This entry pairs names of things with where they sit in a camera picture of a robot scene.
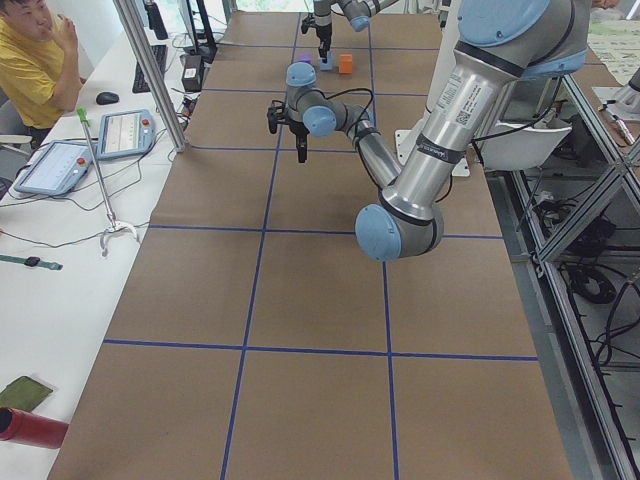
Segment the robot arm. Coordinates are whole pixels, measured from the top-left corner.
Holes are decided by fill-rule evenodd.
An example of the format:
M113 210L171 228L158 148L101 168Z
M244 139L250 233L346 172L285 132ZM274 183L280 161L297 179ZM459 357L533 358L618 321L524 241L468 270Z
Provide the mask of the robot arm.
M376 261L418 256L443 234L436 198L505 85L579 70L587 54L588 1L464 1L459 7L455 65L405 162L374 127L365 107L332 100L313 67L291 64L287 98L267 110L268 127L286 125L299 162L307 137L343 132L378 188L378 202L357 215L361 250Z
M301 33L306 34L310 29L315 31L319 40L319 58L322 63L328 64L333 34L333 5L338 5L353 30L360 32L369 27L370 18L395 3L397 0L317 0L313 2L312 12L301 22Z

